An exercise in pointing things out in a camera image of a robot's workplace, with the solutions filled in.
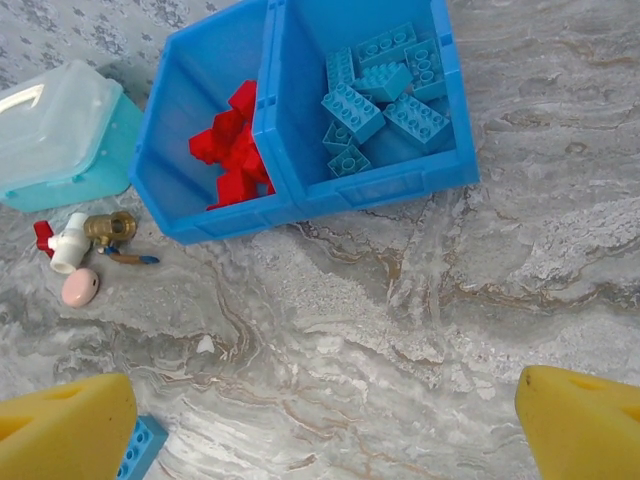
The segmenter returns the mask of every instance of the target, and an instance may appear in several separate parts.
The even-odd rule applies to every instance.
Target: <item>red valve handle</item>
[[[53,237],[53,230],[51,225],[46,220],[36,222],[33,224],[33,229],[36,232],[36,247],[38,250],[42,250],[49,255],[49,258],[53,257],[53,250],[49,248],[49,239]]]

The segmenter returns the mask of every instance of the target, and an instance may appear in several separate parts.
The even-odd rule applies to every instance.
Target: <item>light blue container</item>
[[[35,212],[123,192],[141,121],[80,61],[1,92],[0,202]]]

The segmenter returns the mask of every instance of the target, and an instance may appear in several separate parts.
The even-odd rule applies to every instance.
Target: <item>lego brick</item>
[[[331,172],[338,178],[371,170],[371,162],[353,145],[347,147],[345,151],[331,160],[328,165]]]
[[[166,430],[153,417],[138,417],[116,479],[142,480],[166,439]]]
[[[244,117],[236,110],[228,110],[217,114],[213,118],[213,126],[211,127],[214,138],[219,137],[220,141],[226,141],[229,144],[233,143],[242,131],[244,122]]]
[[[269,182],[269,175],[255,146],[247,148],[242,170],[258,183]]]
[[[207,210],[227,207],[258,197],[256,183],[240,168],[221,175],[216,184],[218,186],[218,203],[207,207]]]
[[[380,109],[344,83],[325,95],[322,105],[360,144],[385,125]]]
[[[345,47],[327,55],[327,82],[329,91],[335,90],[340,83],[353,85],[356,74],[353,69],[351,48]]]
[[[369,94],[375,102],[395,102],[409,85],[413,76],[404,63],[386,63],[365,68],[353,88]]]
[[[413,96],[428,102],[447,94],[438,45],[432,38],[405,49],[405,57],[413,76]]]
[[[418,43],[411,22],[400,25],[377,37],[362,42],[356,47],[360,68],[390,62],[402,62],[404,50]]]
[[[345,127],[333,121],[322,139],[322,144],[332,155],[340,155],[349,145],[355,145],[356,141]]]
[[[229,105],[238,111],[244,119],[253,123],[253,115],[256,110],[256,92],[258,82],[255,80],[247,80],[229,99]]]
[[[406,93],[384,110],[392,129],[425,154],[434,152],[453,135],[451,122]]]

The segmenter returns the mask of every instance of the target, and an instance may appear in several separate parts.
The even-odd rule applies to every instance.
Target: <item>white pvc fitting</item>
[[[75,272],[89,251],[91,241],[84,234],[87,218],[84,213],[74,213],[64,230],[49,238],[49,248],[55,252],[50,265],[56,272],[65,275]]]

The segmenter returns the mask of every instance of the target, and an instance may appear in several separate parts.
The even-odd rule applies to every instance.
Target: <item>teal building block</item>
[[[433,153],[453,135],[451,122],[406,93],[384,111],[393,130],[425,154]]]
[[[362,42],[356,47],[360,68],[390,62],[402,62],[405,49],[418,43],[411,22],[400,25],[377,37]]]
[[[322,144],[332,155],[340,155],[349,145],[355,145],[356,142],[345,127],[333,121],[329,125]]]
[[[373,103],[344,83],[326,94],[322,105],[346,127],[351,136],[362,145],[385,125],[384,115]]]
[[[447,94],[438,45],[432,38],[405,49],[413,75],[413,96],[428,102]]]
[[[369,159],[353,145],[347,147],[344,152],[331,160],[328,165],[337,178],[371,170]]]
[[[327,55],[327,82],[329,91],[334,90],[338,84],[353,85],[356,74],[353,69],[353,54],[351,48],[341,48],[337,52]]]
[[[365,68],[353,88],[369,94],[375,102],[395,102],[409,85],[413,76],[404,63],[386,63]]]
[[[139,416],[116,480],[142,480],[167,436],[167,431],[153,417]]]

